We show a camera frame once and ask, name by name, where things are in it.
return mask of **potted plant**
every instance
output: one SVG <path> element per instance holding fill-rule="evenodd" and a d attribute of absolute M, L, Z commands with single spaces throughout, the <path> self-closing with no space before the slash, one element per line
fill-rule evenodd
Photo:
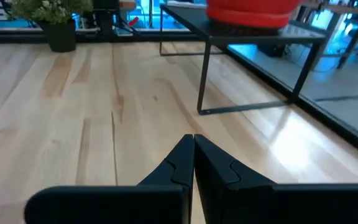
<path fill-rule="evenodd" d="M 92 10 L 92 0 L 12 0 L 12 17 L 36 22 L 54 52 L 75 50 L 73 14 Z"/>

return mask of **wooden floor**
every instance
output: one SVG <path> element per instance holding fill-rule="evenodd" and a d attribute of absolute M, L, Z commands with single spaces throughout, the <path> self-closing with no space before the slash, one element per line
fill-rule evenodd
<path fill-rule="evenodd" d="M 186 133 L 279 183 L 358 182 L 358 150 L 294 106 L 198 116 L 201 63 L 160 57 L 155 43 L 0 45 L 0 223 L 22 223 L 26 200 L 49 186 L 135 185 Z M 208 80 L 204 107 L 280 98 L 224 55 Z M 196 188 L 193 203 L 204 223 Z"/>

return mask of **red bowl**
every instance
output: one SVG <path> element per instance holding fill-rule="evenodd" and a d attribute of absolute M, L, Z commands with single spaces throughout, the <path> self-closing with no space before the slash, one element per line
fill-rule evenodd
<path fill-rule="evenodd" d="M 279 29 L 290 20 L 301 0 L 207 0 L 206 13 L 214 21 Z"/>

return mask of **green leaves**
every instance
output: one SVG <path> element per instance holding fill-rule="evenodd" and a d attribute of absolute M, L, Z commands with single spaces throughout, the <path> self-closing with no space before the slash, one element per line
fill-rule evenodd
<path fill-rule="evenodd" d="M 65 24 L 73 13 L 92 10 L 92 0 L 12 0 L 12 15 L 32 21 Z"/>

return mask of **black metal table frame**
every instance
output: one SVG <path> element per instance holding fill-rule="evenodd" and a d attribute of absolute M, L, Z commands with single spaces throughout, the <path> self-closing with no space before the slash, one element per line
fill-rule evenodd
<path fill-rule="evenodd" d="M 180 53 L 163 53 L 162 52 L 162 42 L 163 42 L 163 32 L 162 32 L 162 24 L 163 24 L 163 16 L 162 16 L 162 12 L 163 12 L 163 8 L 160 7 L 160 55 L 161 56 L 189 56 L 189 55 L 204 55 L 204 59 L 203 59 L 203 67 L 201 69 L 201 81 L 200 81 L 200 88 L 198 90 L 198 101 L 197 101 L 197 112 L 200 115 L 208 115 L 208 114 L 221 114 L 221 113 L 229 113 L 229 112 L 236 112 L 236 111 L 247 111 L 247 110 L 257 110 L 257 109 L 265 109 L 265 108 L 274 108 L 274 107 L 278 107 L 278 106 L 286 106 L 289 104 L 294 103 L 297 99 L 299 99 L 299 94 L 300 91 L 302 89 L 303 84 L 305 83 L 307 76 L 309 74 L 309 71 L 312 69 L 314 61 L 316 59 L 316 56 L 318 55 L 319 49 L 321 47 L 322 42 L 315 42 L 313 43 L 311 50 L 309 52 L 309 55 L 306 59 L 306 62 L 302 68 L 302 71 L 300 73 L 300 76 L 298 77 L 298 80 L 296 81 L 295 87 L 290 95 L 290 97 L 288 97 L 287 100 L 282 100 L 282 101 L 273 101 L 273 102 L 266 102 L 266 103 L 253 103 L 253 104 L 248 104 L 248 105 L 238 105 L 238 106 L 229 106 L 229 107 L 222 107 L 222 108 L 211 108 L 211 109 L 202 109 L 203 106 L 203 100 L 204 100 L 204 91 L 205 91 L 205 84 L 206 84 L 206 77 L 207 77 L 207 72 L 208 72 L 208 65 L 209 65 L 209 56 L 211 54 L 224 54 L 224 52 L 216 52 L 216 53 L 211 53 L 211 46 L 212 43 L 209 39 L 203 39 L 203 41 L 205 42 L 205 50 L 204 52 L 180 52 Z M 174 19 L 178 20 L 180 23 L 184 23 L 184 20 L 180 17 L 174 16 L 169 14 L 170 16 L 172 16 Z M 287 43 L 287 44 L 294 44 L 294 43 L 298 43 L 298 42 L 280 42 L 280 44 L 282 43 Z M 227 44 L 236 44 L 235 42 L 226 42 L 226 44 L 224 44 L 224 46 L 226 47 Z M 253 39 L 252 41 L 248 42 L 248 43 L 243 43 L 242 44 L 266 44 L 266 42 L 262 41 L 258 41 L 258 39 Z"/>

